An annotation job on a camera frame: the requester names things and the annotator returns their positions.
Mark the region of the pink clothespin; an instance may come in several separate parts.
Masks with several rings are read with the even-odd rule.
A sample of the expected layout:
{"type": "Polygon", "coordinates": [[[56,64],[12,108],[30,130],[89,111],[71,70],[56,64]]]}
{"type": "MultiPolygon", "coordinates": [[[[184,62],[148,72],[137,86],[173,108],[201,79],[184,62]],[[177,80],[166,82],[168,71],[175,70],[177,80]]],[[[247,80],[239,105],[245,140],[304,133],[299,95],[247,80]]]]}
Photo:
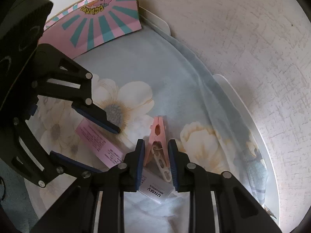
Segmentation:
{"type": "Polygon", "coordinates": [[[165,182],[170,183],[172,176],[170,172],[168,143],[166,140],[165,125],[162,116],[156,116],[150,126],[151,132],[147,148],[144,153],[143,166],[146,167],[151,160],[155,163],[165,182]]]}

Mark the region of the long pink tube box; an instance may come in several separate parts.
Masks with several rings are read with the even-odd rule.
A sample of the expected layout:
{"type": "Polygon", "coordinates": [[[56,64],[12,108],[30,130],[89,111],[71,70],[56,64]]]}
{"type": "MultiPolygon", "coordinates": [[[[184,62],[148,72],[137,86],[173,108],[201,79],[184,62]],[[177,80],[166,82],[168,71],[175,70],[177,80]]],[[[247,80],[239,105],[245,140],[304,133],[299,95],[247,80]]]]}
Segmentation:
{"type": "MultiPolygon", "coordinates": [[[[76,133],[87,145],[89,150],[96,155],[108,168],[122,163],[125,154],[107,140],[91,122],[83,119],[76,129],[76,133]]],[[[173,187],[148,169],[142,170],[142,181],[139,192],[146,195],[156,203],[163,203],[172,192],[173,187]]]]}

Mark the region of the blue floral tablecloth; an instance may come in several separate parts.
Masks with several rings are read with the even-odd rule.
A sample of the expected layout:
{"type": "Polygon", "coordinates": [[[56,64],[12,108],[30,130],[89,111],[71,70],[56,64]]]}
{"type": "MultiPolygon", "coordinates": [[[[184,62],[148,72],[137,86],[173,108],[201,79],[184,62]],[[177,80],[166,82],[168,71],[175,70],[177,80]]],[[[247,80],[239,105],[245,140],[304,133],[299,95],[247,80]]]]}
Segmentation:
{"type": "MultiPolygon", "coordinates": [[[[142,30],[101,45],[75,61],[93,73],[94,103],[121,128],[112,134],[98,131],[124,154],[138,139],[146,144],[156,116],[163,116],[167,140],[207,171],[231,171],[261,205],[265,201],[267,171],[248,127],[236,123],[221,130],[224,110],[214,98],[199,63],[183,55],[178,41],[144,25],[142,30]]],[[[94,155],[75,130],[83,117],[71,102],[40,96],[38,110],[29,121],[43,148],[56,151],[101,171],[109,168],[94,155]]],[[[61,196],[74,178],[61,175],[46,188],[25,180],[31,204],[39,218],[61,196]]],[[[125,194],[126,232],[187,232],[189,193],[172,191],[160,205],[146,195],[125,194]]]]}

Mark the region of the pink teal cardboard box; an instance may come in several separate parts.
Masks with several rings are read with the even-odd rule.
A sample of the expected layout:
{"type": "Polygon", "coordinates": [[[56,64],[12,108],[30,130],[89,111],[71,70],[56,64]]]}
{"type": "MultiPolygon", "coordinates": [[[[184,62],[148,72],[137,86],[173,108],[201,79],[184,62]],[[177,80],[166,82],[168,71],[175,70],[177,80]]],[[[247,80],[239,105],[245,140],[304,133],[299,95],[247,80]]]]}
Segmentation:
{"type": "Polygon", "coordinates": [[[138,0],[81,0],[46,22],[39,43],[74,59],[141,28],[138,0]]]}

